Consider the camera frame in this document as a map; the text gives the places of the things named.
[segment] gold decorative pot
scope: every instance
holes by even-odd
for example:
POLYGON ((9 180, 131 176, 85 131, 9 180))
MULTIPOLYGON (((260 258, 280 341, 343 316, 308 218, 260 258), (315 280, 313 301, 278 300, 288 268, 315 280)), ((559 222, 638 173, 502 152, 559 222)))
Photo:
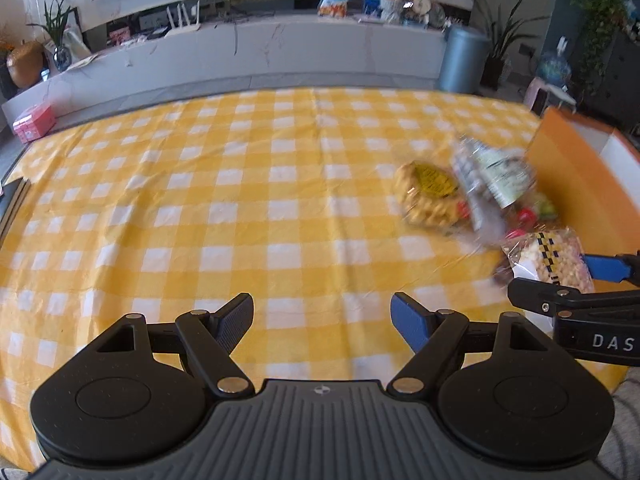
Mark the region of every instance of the gold decorative pot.
POLYGON ((29 41, 15 48, 6 58, 11 79, 18 88, 25 89, 40 80, 44 66, 44 47, 37 41, 29 41))

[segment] table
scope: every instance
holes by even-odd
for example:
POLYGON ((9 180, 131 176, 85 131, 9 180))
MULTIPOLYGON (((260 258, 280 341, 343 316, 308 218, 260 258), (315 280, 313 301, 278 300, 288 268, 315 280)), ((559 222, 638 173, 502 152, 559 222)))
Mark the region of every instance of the table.
MULTIPOLYGON (((233 354, 264 377, 388 381, 411 352, 391 295, 496 321, 497 251, 407 226, 392 176, 456 134, 523 149, 521 105, 437 92, 288 89, 146 108, 37 141, 33 187, 0 250, 0 453, 41 459, 34 389, 127 312, 169 322, 240 292, 233 354)), ((165 356, 159 360, 168 361, 165 356)), ((609 387, 623 367, 588 365, 609 387)))

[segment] black gripper pad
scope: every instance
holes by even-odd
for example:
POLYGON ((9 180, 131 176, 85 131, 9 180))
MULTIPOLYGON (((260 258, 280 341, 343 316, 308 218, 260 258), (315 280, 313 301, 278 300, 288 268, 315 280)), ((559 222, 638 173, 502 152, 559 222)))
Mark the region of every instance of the black gripper pad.
POLYGON ((377 381, 269 380, 246 400, 221 402, 180 449, 139 466, 81 469, 56 461, 33 480, 606 480, 592 462, 516 471, 452 442, 430 409, 377 381))

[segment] black book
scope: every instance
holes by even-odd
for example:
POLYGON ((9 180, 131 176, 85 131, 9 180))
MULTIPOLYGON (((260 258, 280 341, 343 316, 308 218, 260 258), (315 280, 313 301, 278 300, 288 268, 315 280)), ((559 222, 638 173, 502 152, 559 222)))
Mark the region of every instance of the black book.
POLYGON ((31 183, 24 178, 18 178, 2 188, 0 198, 0 244, 9 231, 15 215, 20 209, 26 192, 31 187, 31 183))

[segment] yellow label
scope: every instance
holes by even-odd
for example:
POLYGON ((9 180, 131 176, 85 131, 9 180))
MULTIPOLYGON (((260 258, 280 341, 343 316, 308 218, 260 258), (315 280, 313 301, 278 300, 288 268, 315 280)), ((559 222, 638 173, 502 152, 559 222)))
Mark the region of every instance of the yellow label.
POLYGON ((431 164, 416 164, 415 174, 423 193, 444 198, 458 190, 458 183, 453 178, 431 164))

